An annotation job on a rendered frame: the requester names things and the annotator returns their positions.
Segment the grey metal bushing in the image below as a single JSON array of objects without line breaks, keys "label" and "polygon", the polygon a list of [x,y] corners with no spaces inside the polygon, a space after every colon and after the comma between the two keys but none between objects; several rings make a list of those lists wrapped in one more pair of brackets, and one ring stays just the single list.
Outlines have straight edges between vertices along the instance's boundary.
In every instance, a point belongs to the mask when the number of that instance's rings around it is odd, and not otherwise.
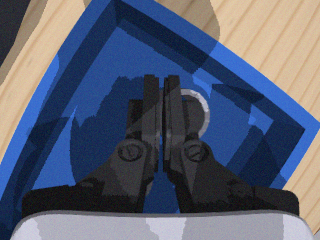
[{"label": "grey metal bushing", "polygon": [[[210,109],[207,101],[200,95],[191,89],[181,88],[181,95],[190,101],[194,101],[196,118],[198,124],[199,138],[206,132],[208,124],[210,122]],[[163,105],[163,89],[159,91],[160,101],[160,134],[162,135],[162,105]]]},{"label": "grey metal bushing", "polygon": [[[114,152],[113,152],[113,153],[114,153]],[[112,158],[113,153],[110,155],[110,157],[108,158],[108,160],[109,160],[110,158]],[[153,185],[153,181],[147,185],[146,196],[149,194],[152,185]]]}]

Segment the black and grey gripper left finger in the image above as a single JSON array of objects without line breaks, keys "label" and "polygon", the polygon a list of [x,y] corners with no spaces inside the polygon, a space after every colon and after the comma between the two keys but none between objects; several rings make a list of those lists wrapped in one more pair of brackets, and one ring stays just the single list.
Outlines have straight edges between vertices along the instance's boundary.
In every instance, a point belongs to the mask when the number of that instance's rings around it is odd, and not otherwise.
[{"label": "black and grey gripper left finger", "polygon": [[144,74],[143,100],[129,99],[125,140],[112,158],[74,186],[28,191],[22,218],[51,210],[142,213],[147,185],[158,172],[159,146],[159,77]]}]

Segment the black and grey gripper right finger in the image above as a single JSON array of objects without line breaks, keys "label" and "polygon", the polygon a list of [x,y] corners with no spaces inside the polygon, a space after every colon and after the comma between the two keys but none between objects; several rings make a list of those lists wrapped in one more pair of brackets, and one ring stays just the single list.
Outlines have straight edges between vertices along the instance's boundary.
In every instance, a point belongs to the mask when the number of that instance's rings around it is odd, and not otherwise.
[{"label": "black and grey gripper right finger", "polygon": [[180,213],[270,209],[300,216],[293,192],[251,187],[215,160],[199,140],[194,101],[182,100],[179,75],[164,78],[162,149],[163,172],[175,185]]}]

